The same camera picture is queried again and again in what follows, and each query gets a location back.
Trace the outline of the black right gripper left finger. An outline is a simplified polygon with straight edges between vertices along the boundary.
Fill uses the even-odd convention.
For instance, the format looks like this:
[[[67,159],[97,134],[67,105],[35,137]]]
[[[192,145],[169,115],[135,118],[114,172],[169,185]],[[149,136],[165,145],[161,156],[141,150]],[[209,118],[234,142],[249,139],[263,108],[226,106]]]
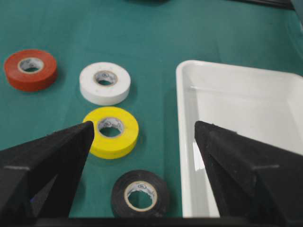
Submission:
[[[87,121],[1,150],[1,222],[67,218],[93,139]]]

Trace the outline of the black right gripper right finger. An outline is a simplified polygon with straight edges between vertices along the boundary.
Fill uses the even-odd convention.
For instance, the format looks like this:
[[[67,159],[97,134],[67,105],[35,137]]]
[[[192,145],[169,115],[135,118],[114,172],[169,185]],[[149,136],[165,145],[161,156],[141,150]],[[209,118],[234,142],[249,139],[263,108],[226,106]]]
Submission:
[[[302,222],[302,155],[203,121],[195,140],[221,216]]]

